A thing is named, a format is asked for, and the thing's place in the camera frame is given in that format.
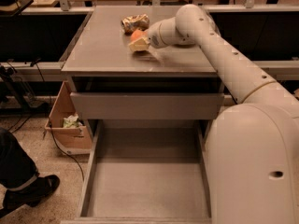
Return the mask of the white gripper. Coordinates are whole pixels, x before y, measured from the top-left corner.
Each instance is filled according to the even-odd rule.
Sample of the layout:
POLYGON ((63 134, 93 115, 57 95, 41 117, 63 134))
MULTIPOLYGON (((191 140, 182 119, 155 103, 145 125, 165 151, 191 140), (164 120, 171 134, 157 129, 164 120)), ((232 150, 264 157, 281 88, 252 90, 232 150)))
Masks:
POLYGON ((159 24, 154 23, 151 27, 147 30, 147 37, 141 36, 138 39, 129 43, 128 47, 131 52, 139 52, 145 51, 149 48, 150 44, 159 49, 161 45, 161 39, 159 35, 159 24))

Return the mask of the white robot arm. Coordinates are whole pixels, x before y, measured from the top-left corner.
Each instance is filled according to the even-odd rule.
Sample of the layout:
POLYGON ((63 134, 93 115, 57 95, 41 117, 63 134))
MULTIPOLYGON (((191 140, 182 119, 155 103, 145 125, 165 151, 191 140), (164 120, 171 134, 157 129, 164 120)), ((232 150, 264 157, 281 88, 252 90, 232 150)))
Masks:
POLYGON ((297 99, 223 39, 196 5, 181 7, 146 31, 133 31, 129 48, 176 44, 198 46, 236 102, 213 121, 206 139, 212 224, 298 224, 297 99))

